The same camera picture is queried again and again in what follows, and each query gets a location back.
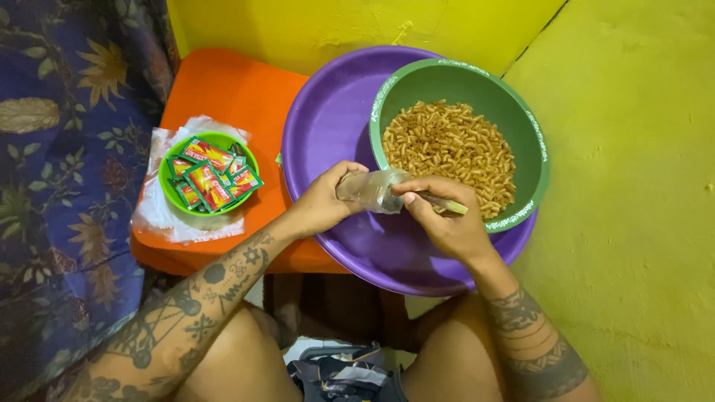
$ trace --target plastic wrap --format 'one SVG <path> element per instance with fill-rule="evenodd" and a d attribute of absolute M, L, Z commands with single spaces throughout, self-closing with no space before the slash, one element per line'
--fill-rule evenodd
<path fill-rule="evenodd" d="M 399 169 L 348 172 L 337 184 L 335 195 L 339 200 L 357 202 L 372 212 L 398 214 L 403 199 L 392 195 L 390 187 L 408 179 L 410 174 Z"/>
<path fill-rule="evenodd" d="M 240 208 L 221 215 L 189 215 L 167 201 L 158 182 L 159 164 L 167 151 L 179 141 L 207 131 L 229 134 L 243 144 L 247 144 L 251 137 L 244 130 L 216 122 L 207 116 L 192 117 L 175 132 L 155 128 L 142 199 L 132 215 L 132 227 L 135 230 L 156 233 L 170 242 L 201 242 L 244 232 L 243 212 Z"/>

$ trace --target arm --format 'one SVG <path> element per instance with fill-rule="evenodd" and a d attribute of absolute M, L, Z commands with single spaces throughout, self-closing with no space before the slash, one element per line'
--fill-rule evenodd
<path fill-rule="evenodd" d="M 287 212 L 144 306 L 82 370 L 63 402 L 157 401 L 167 395 L 202 360 L 276 255 L 358 211 L 335 197 L 335 186 L 348 170 L 368 169 L 338 163 Z"/>
<path fill-rule="evenodd" d="M 414 191 L 430 190 L 469 208 L 464 216 L 443 217 Z M 581 357 L 537 302 L 519 284 L 494 250 L 471 187 L 442 177 L 421 177 L 393 185 L 432 241 L 458 259 L 474 278 L 492 318 L 504 374 L 517 401 L 599 402 L 593 377 Z"/>

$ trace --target small green bowl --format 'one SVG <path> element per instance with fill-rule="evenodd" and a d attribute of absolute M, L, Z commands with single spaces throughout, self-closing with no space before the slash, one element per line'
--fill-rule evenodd
<path fill-rule="evenodd" d="M 499 127 L 509 143 L 516 171 L 515 202 L 485 222 L 487 232 L 522 223 L 538 206 L 548 186 L 548 155 L 541 129 L 526 103 L 504 81 L 475 66 L 447 59 L 425 59 L 404 66 L 381 86 L 370 115 L 370 144 L 380 169 L 390 167 L 383 152 L 385 128 L 400 109 L 446 99 L 466 103 L 474 114 Z"/>
<path fill-rule="evenodd" d="M 196 134 L 196 137 L 199 137 L 200 139 L 205 139 L 206 141 L 217 145 L 218 147 L 228 149 L 231 144 L 238 144 L 238 146 L 241 148 L 243 151 L 243 154 L 246 156 L 246 163 L 253 169 L 254 172 L 256 172 L 256 175 L 258 175 L 258 164 L 256 163 L 256 158 L 253 157 L 253 154 L 251 153 L 250 149 L 248 149 L 245 145 L 241 143 L 238 139 L 235 139 L 234 137 L 231 137 L 228 134 L 224 134 L 222 132 L 203 132 L 201 134 Z M 186 138 L 182 141 L 179 141 L 169 149 L 167 152 L 167 155 L 175 155 L 181 152 L 181 150 L 184 148 L 186 143 L 191 139 L 191 137 Z M 221 210 L 219 212 L 214 212 L 212 214 L 204 214 L 201 212 L 196 212 L 196 211 L 191 211 L 186 206 L 184 205 L 183 201 L 181 200 L 181 197 L 179 196 L 179 193 L 169 185 L 169 181 L 167 179 L 170 179 L 172 177 L 172 173 L 169 171 L 169 165 L 167 164 L 167 158 L 164 157 L 162 158 L 162 162 L 159 164 L 159 184 L 162 186 L 162 190 L 164 191 L 164 195 L 169 199 L 169 201 L 174 204 L 177 208 L 180 210 L 184 211 L 185 213 L 189 215 L 196 215 L 196 216 L 216 216 L 216 215 L 221 215 L 225 214 L 226 212 L 229 212 L 230 210 L 235 209 L 239 205 L 243 204 L 246 200 L 248 200 L 248 197 L 250 197 L 253 192 L 249 193 L 247 196 L 243 197 L 241 200 L 236 202 L 233 206 L 226 208 L 225 210 Z"/>

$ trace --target purple basin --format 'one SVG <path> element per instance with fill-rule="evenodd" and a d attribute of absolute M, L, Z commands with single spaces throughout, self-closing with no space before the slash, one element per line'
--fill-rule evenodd
<path fill-rule="evenodd" d="M 283 129 L 283 172 L 294 201 L 340 160 L 378 168 L 368 136 L 375 94 L 399 68 L 432 57 L 440 56 L 405 46 L 370 47 L 338 57 L 308 79 Z M 526 244 L 536 215 L 490 236 L 507 264 Z M 464 267 L 439 251 L 408 212 L 362 212 L 315 239 L 350 272 L 393 292 L 438 297 L 474 289 Z"/>

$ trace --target blue patterned cloth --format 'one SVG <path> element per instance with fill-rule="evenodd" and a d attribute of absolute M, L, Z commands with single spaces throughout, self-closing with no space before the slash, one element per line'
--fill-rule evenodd
<path fill-rule="evenodd" d="M 0 0 L 0 400 L 137 309 L 129 219 L 178 60 L 164 0 Z"/>

